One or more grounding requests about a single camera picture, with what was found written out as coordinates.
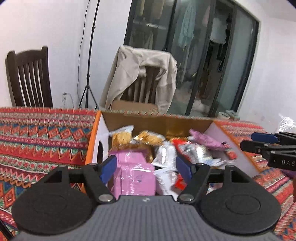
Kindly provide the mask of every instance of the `round black pad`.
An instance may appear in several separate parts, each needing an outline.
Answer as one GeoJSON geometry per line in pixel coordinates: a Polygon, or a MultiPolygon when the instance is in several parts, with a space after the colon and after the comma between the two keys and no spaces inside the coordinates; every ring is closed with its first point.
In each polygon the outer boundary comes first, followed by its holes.
{"type": "Polygon", "coordinates": [[[86,222],[92,212],[87,195],[60,183],[46,183],[26,190],[14,203],[12,216],[20,230],[55,235],[86,222]]]}
{"type": "Polygon", "coordinates": [[[234,235],[273,230],[281,215],[281,206],[272,194],[251,183],[233,183],[207,194],[200,210],[211,226],[234,235]]]}

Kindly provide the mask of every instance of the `light stand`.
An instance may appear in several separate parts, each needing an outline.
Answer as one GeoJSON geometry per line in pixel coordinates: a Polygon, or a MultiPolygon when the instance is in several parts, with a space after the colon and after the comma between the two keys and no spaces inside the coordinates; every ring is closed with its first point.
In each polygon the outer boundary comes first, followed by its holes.
{"type": "Polygon", "coordinates": [[[91,48],[92,48],[92,41],[93,41],[93,38],[94,38],[94,29],[96,28],[95,27],[95,24],[96,24],[96,15],[98,13],[98,8],[99,8],[99,3],[100,3],[100,0],[98,0],[98,4],[96,6],[96,13],[94,14],[94,23],[93,23],[93,26],[91,28],[91,42],[89,44],[89,62],[88,62],[88,65],[87,65],[87,79],[86,79],[86,86],[84,88],[84,91],[83,91],[83,94],[82,94],[82,97],[81,97],[81,100],[80,100],[80,103],[79,103],[79,107],[81,107],[81,103],[82,103],[82,99],[84,97],[84,94],[86,93],[85,95],[85,108],[88,109],[89,107],[89,91],[91,93],[91,96],[93,97],[93,100],[96,104],[96,108],[98,107],[98,104],[96,102],[96,99],[94,98],[94,95],[91,91],[91,88],[89,86],[89,77],[90,77],[90,74],[89,74],[89,68],[90,68],[90,64],[91,64],[91,48]]]}

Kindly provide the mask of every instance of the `chair backrest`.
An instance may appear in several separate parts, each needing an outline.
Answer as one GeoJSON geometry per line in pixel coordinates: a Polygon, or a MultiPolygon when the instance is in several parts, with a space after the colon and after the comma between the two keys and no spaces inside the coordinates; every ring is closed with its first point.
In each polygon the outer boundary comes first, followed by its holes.
{"type": "Polygon", "coordinates": [[[155,104],[156,76],[159,68],[146,66],[146,77],[138,77],[123,93],[121,100],[155,104]]]}
{"type": "Polygon", "coordinates": [[[48,49],[7,54],[7,68],[16,106],[53,107],[48,73],[48,49]]]}

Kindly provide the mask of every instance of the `gray textured plate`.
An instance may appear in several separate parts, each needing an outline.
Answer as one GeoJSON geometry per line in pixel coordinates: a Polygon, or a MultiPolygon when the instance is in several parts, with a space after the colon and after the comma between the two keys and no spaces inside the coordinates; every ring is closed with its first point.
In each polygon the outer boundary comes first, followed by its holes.
{"type": "Polygon", "coordinates": [[[279,241],[272,233],[233,236],[205,223],[195,208],[171,196],[121,196],[100,205],[79,228],[56,236],[21,232],[14,241],[279,241]]]}

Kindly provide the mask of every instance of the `beige jacket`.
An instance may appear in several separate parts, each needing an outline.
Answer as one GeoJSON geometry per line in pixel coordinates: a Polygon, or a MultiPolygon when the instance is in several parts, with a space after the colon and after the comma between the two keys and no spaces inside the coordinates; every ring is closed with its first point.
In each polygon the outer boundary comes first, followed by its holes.
{"type": "Polygon", "coordinates": [[[120,99],[138,75],[146,75],[145,66],[160,68],[155,103],[160,113],[166,113],[176,89],[177,61],[168,52],[130,46],[118,49],[99,105],[108,109],[114,99],[120,99]]]}

